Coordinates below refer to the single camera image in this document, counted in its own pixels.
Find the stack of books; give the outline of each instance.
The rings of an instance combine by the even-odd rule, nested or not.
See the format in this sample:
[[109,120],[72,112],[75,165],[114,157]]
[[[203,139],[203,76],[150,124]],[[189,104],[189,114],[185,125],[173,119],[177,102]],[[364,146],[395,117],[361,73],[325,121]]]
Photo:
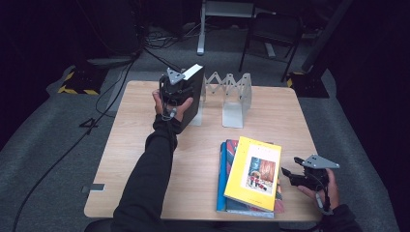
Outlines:
[[264,218],[283,213],[280,152],[278,145],[242,136],[222,142],[217,212]]

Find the gray carpet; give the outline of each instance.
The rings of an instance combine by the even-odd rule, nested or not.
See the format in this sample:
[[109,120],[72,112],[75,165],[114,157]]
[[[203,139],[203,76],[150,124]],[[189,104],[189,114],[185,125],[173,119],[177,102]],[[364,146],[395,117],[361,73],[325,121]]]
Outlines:
[[[245,33],[234,29],[209,33],[203,56],[196,55],[197,37],[152,52],[180,68],[195,63],[203,65],[207,76],[218,72],[221,76],[233,73],[240,78],[237,70]],[[301,44],[290,71],[300,70],[310,50],[309,43]],[[284,68],[282,63],[251,55],[244,64],[244,72],[251,74],[252,84],[262,86],[285,87],[279,82]],[[102,92],[107,91],[104,95],[57,94],[69,70],[67,68],[59,81],[48,86],[50,98],[1,151],[0,231],[12,230],[15,214],[30,188],[85,133],[86,129],[78,125],[100,117],[96,103],[97,108],[104,111],[112,96],[118,93],[118,87],[110,87],[123,68],[109,71],[102,86]],[[132,66],[129,79],[158,80],[157,74],[165,71],[163,63],[144,52]],[[337,102],[332,75],[326,72],[323,81],[331,97],[300,99],[300,104],[318,154],[341,165],[336,171],[341,201],[351,207],[364,231],[398,231],[389,195]],[[115,111],[108,114],[115,116]],[[83,214],[87,194],[81,189],[93,182],[113,121],[103,117],[99,127],[92,129],[41,182],[22,210],[17,231],[83,231],[93,220]],[[311,224],[281,225],[307,228]]]

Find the picture on book cover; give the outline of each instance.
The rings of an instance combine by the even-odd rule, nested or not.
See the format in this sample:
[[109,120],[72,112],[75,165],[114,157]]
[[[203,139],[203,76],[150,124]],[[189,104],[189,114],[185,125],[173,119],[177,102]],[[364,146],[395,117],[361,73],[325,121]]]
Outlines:
[[265,147],[250,145],[241,185],[263,194],[272,195],[276,163],[270,159],[273,151]]

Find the black sleeve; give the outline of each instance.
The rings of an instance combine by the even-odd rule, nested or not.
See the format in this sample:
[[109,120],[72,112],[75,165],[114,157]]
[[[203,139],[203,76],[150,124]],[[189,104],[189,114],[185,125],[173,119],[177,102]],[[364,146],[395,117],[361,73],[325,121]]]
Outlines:
[[162,203],[180,123],[176,119],[165,122],[157,115],[153,128],[155,131],[148,136],[145,152],[136,163],[114,211],[113,232],[165,231],[161,221]]
[[359,232],[362,228],[347,205],[339,205],[331,216],[324,216],[321,224],[324,232]]

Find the yellow book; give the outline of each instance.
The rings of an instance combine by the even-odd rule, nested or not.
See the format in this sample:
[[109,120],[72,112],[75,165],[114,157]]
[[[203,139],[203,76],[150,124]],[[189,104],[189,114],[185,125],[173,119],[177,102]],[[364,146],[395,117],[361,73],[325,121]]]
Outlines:
[[278,145],[241,136],[224,196],[272,212],[280,152]]

